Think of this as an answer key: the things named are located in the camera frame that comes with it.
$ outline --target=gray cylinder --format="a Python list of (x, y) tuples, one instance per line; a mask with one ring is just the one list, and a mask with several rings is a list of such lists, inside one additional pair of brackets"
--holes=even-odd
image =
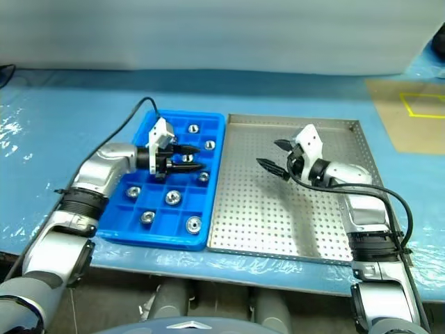
[(283, 334), (292, 334), (289, 309), (280, 291), (257, 289), (254, 298), (254, 321)]
[(150, 308), (148, 319), (185, 317), (188, 313), (188, 284), (185, 280), (167, 279), (160, 287)]

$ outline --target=yellow tape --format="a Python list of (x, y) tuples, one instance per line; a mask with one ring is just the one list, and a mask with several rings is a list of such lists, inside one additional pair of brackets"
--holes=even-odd
[(445, 95), (440, 94), (422, 94), (422, 93), (400, 93), (400, 99), (402, 100), (403, 105), (405, 106), (406, 110), (408, 110), (408, 113), (410, 117), (418, 117), (418, 118), (435, 118), (435, 119), (445, 119), (445, 115), (426, 115), (422, 113), (415, 113), (411, 109), (410, 104), (405, 99), (405, 96), (415, 96), (415, 97), (436, 97), (440, 101), (445, 102)]

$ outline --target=plastic sheet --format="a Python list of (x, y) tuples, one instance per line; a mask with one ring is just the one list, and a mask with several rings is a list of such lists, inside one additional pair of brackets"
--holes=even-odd
[[(440, 182), (445, 157), (398, 154), (363, 79), (193, 72), (193, 80), (184, 82), (184, 74), (175, 71), (16, 75), (0, 95), (1, 119), (7, 119), (0, 122), (1, 140), (9, 142), (0, 150), (0, 251), (17, 254), (24, 249), (57, 198), (53, 190), (65, 186), (88, 151), (148, 91), (162, 109), (358, 119), (385, 186), (399, 192), (412, 208), (410, 247), (421, 296), (445, 301), (445, 184)], [(433, 80), (428, 75), (410, 78)], [(130, 141), (142, 119), (143, 113), (138, 114), (116, 141)], [(14, 145), (17, 149), (10, 153)], [(405, 228), (405, 214), (398, 205), (396, 209)], [(95, 242), (93, 265), (125, 271), (344, 295), (353, 281), (350, 269), (342, 266), (123, 246), (99, 238)]]

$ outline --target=aluminum tray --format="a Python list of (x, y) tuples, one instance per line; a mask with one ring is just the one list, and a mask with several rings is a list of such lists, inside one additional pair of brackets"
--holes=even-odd
[(357, 164), (382, 185), (357, 120), (230, 115), (211, 232), (211, 251), (348, 264), (352, 260), (336, 195), (311, 191), (267, 173), (256, 158), (285, 166), (273, 141), (313, 123), (328, 160)]

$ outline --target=black cable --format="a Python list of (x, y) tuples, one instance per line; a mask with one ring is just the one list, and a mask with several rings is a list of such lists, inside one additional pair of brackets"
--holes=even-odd
[[(73, 183), (74, 179), (76, 178), (77, 174), (79, 174), (79, 171), (82, 167), (82, 165), (89, 160), (89, 158), (91, 158), (94, 153), (96, 153), (96, 151), (98, 151), (98, 149), (100, 149), (103, 145), (105, 145), (108, 141), (110, 141), (116, 134), (118, 134), (120, 132), (120, 130), (122, 130), (125, 125), (128, 124), (128, 122), (133, 118), (133, 116), (136, 114), (136, 112), (139, 110), (139, 108), (143, 105), (143, 103), (145, 101), (149, 100), (152, 103), (154, 112), (157, 116), (157, 118), (160, 117), (159, 111), (158, 111), (158, 107), (156, 105), (156, 102), (151, 98), (151, 97), (144, 97), (142, 98), (131, 110), (130, 114), (128, 115), (128, 117), (124, 120), (124, 122), (115, 130), (113, 131), (108, 137), (106, 137), (98, 146), (96, 146), (94, 148), (94, 150), (92, 150), (90, 153), (88, 153), (88, 155), (86, 156), (86, 158), (80, 163), (80, 165), (77, 167), (76, 171), (74, 172), (74, 174), (72, 175), (71, 179), (69, 180), (69, 182), (67, 183), (67, 186), (65, 187), (65, 190), (68, 190), (69, 187), (71, 186), (71, 184)], [(23, 263), (23, 259), (26, 255), (26, 253), (29, 251), (29, 248), (31, 247), (31, 245), (34, 243), (34, 241), (39, 237), (40, 233), (43, 231), (45, 225), (48, 223), (49, 218), (51, 217), (51, 214), (57, 210), (58, 206), (60, 205), (60, 202), (63, 198), (63, 194), (60, 195), (59, 199), (57, 200), (56, 204), (53, 206), (53, 208), (51, 209), (50, 213), (47, 215), (46, 219), (44, 220), (43, 224), (39, 227), (38, 232), (34, 235), (34, 237), (32, 238), (32, 240), (26, 245), (25, 249), (23, 250), (23, 252), (20, 254), (20, 256), (15, 260), (13, 266), (11, 267), (10, 271), (8, 272), (8, 275), (6, 275), (5, 280), (9, 280), (12, 277), (14, 277), (14, 274), (16, 272), (16, 270), (18, 269), (19, 266), (22, 265)]]
[(14, 73), (15, 73), (15, 69), (17, 68), (17, 67), (15, 66), (15, 64), (9, 64), (9, 65), (1, 65), (1, 66), (0, 66), (0, 70), (2, 70), (2, 69), (4, 69), (4, 68), (8, 68), (8, 67), (12, 67), (12, 70), (11, 70), (9, 76), (6, 78), (5, 82), (3, 82), (2, 84), (0, 84), (0, 89), (2, 89), (4, 86), (6, 86), (6, 85), (9, 83), (9, 81), (13, 78), (13, 75), (14, 75)]
[(397, 229), (396, 229), (396, 224), (395, 222), (395, 216), (394, 216), (394, 211), (391, 207), (391, 204), (389, 203), (389, 200), (379, 194), (376, 193), (371, 193), (370, 191), (358, 191), (358, 190), (339, 190), (339, 189), (332, 189), (332, 188), (323, 188), (323, 187), (319, 187), (319, 186), (312, 186), (309, 184), (305, 184), (303, 181), (301, 181), (298, 176), (293, 172), (292, 170), (292, 166), (293, 163), (290, 159), (287, 160), (287, 171), (289, 173), (289, 175), (291, 176), (291, 179), (298, 185), (303, 186), (307, 189), (311, 189), (311, 190), (315, 190), (315, 191), (324, 191), (326, 193), (340, 193), (343, 195), (363, 195), (363, 196), (370, 196), (370, 197), (374, 197), (377, 198), (379, 200), (381, 200), (384, 204), (385, 204), (385, 208), (388, 212), (388, 221), (389, 221), (389, 227), (391, 228), (391, 232), (394, 234), (394, 243), (397, 247), (397, 250), (400, 254), (400, 258), (401, 261), (403, 263), (403, 266), (405, 267), (405, 272), (407, 274), (407, 278), (410, 282), (411, 288), (412, 288), (412, 292), (414, 294), (414, 301), (416, 303), (416, 307), (417, 310), (419, 310), (419, 315), (421, 318), (421, 325), (422, 327), (429, 333), (431, 333), (431, 329), (430, 329), (430, 324), (428, 323), (428, 318), (426, 316), (425, 310), (423, 309), (423, 305), (420, 299), (420, 295), (419, 295), (419, 291), (417, 291), (417, 287), (416, 284), (414, 282), (414, 279), (412, 277), (411, 271), (410, 271), (410, 266), (406, 260), (405, 257), (405, 253), (403, 250), (403, 247), (401, 246), (401, 243), (397, 237)]
[(359, 187), (362, 187), (362, 188), (372, 188), (372, 189), (376, 189), (376, 190), (379, 190), (379, 191), (384, 191), (385, 193), (388, 193), (389, 195), (394, 196), (395, 198), (397, 198), (397, 200), (402, 204), (403, 208), (405, 209), (406, 216), (407, 216), (407, 229), (406, 229), (405, 237), (403, 238), (402, 242), (400, 243), (402, 248), (406, 247), (406, 245), (407, 245), (407, 243), (410, 240), (411, 235), (412, 235), (412, 230), (414, 228), (414, 222), (413, 222), (413, 219), (412, 219), (412, 212), (411, 212), (410, 206), (408, 205), (406, 200), (404, 200), (402, 198), (402, 196), (400, 196), (395, 191), (392, 191), (391, 189), (384, 188), (383, 186), (376, 186), (374, 184), (342, 183), (342, 184), (333, 184), (333, 185), (329, 186), (329, 188), (339, 188), (339, 187), (344, 187), (344, 186), (359, 186)]

